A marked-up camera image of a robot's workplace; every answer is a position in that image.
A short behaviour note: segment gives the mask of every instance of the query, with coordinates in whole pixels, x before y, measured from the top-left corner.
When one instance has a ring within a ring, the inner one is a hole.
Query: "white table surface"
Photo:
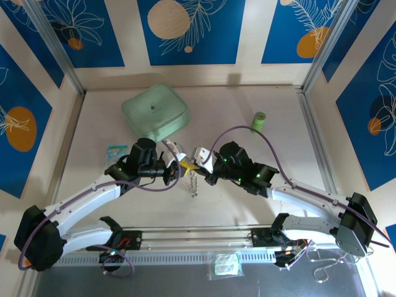
[[[263,133],[273,143],[290,178],[324,188],[307,127],[292,87],[193,87],[176,88],[189,107],[189,124],[169,138],[182,144],[190,155],[196,146],[210,148],[215,139],[231,126],[250,125],[256,111],[267,115]],[[109,145],[130,147],[137,137],[129,127],[121,104],[143,90],[87,92],[66,163],[57,201],[88,186],[105,169]],[[235,141],[253,161],[276,167],[266,143],[248,130],[233,131],[221,145]],[[278,175],[274,184],[282,184]],[[79,225],[109,215],[121,226],[221,226],[271,224],[279,212],[306,215],[285,202],[252,196],[229,181],[216,186],[198,176],[198,196],[192,198],[187,178],[170,191],[151,193],[133,189],[84,218]],[[155,188],[164,187],[157,179]]]

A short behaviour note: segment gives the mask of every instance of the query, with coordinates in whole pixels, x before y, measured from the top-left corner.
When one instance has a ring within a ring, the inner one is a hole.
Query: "metal spring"
[[[189,163],[190,163],[190,167],[193,168],[194,164],[191,159],[189,160]],[[189,182],[190,182],[188,189],[190,191],[191,197],[195,198],[198,196],[198,189],[197,189],[198,182],[197,182],[197,175],[196,175],[195,171],[191,169],[188,172],[188,177],[189,177]]]

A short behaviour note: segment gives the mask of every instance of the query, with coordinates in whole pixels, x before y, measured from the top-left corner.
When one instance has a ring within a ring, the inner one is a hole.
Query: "white leaf drawing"
[[[295,10],[297,20],[304,24],[306,31],[312,32],[315,36],[316,49],[322,44],[324,27],[336,16],[342,2],[343,0],[334,0],[330,4],[330,0],[327,0],[322,10],[318,8],[316,0],[293,0],[290,3]]]
[[[13,13],[14,17],[20,22],[22,25],[27,26],[30,30],[37,32],[36,27],[30,20],[23,6],[18,5],[11,0],[1,0],[4,5]]]
[[[37,32],[23,6],[17,5],[11,0],[1,1],[20,23]],[[101,36],[95,29],[102,27],[105,20],[86,12],[85,0],[42,0],[39,4],[55,32],[61,33],[58,36],[66,39],[63,43],[67,43],[70,38],[76,38],[96,43],[99,46],[102,44]]]
[[[222,1],[220,5],[215,8],[215,2]],[[181,51],[190,46],[194,48],[201,38],[205,37],[206,31],[210,32],[212,26],[209,17],[220,11],[227,0],[181,0],[180,5],[187,11],[190,18],[190,26],[187,32],[177,38],[170,40],[163,40],[160,47],[165,48],[162,56],[172,50]]]
[[[374,135],[385,131],[384,155],[390,157],[396,154],[396,32],[382,54],[377,81],[380,83],[382,106],[374,117],[377,121],[371,121],[369,131]]]
[[[353,23],[353,25],[356,25],[356,20],[358,18],[358,15],[370,13],[374,8],[376,2],[377,0],[365,0],[365,2],[359,1],[351,17],[349,18],[349,20]]]
[[[8,71],[7,68],[0,67],[0,86],[6,81]],[[0,136],[3,135],[7,129],[12,131],[12,128],[29,131],[29,128],[26,126],[28,123],[29,120],[18,121],[12,116],[9,116],[0,105]]]

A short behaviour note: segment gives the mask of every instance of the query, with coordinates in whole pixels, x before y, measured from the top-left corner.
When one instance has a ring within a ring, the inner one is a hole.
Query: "clear plastic bag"
[[[210,252],[208,260],[209,280],[244,276],[240,252]]]
[[[118,159],[128,154],[127,145],[109,145],[106,154],[106,168],[117,163]]]

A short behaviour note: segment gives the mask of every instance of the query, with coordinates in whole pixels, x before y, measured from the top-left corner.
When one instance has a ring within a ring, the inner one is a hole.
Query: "orange circle pattern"
[[[6,130],[7,139],[11,146],[20,152],[28,152],[34,146],[37,135],[37,125],[34,115],[27,108],[20,106],[12,108],[7,115],[21,122],[29,120],[25,125],[28,131],[19,129],[18,127],[12,127],[12,129],[8,128]]]
[[[74,50],[76,50],[76,51],[79,51],[79,50],[81,50],[81,49],[84,47],[84,45],[82,44],[81,40],[76,39],[76,38],[70,38],[70,39],[67,41],[67,44],[68,44],[72,49],[74,49]]]
[[[327,31],[329,31],[329,28],[320,27],[315,29],[315,31],[311,31],[305,34],[299,40],[297,45],[298,56],[300,56],[301,58],[313,58],[314,56],[316,56],[317,50],[319,49],[319,47],[316,48],[316,40],[320,46],[323,42],[324,37],[327,34]]]
[[[381,132],[381,121],[377,118],[372,118],[369,121],[368,128],[372,135],[378,135]]]

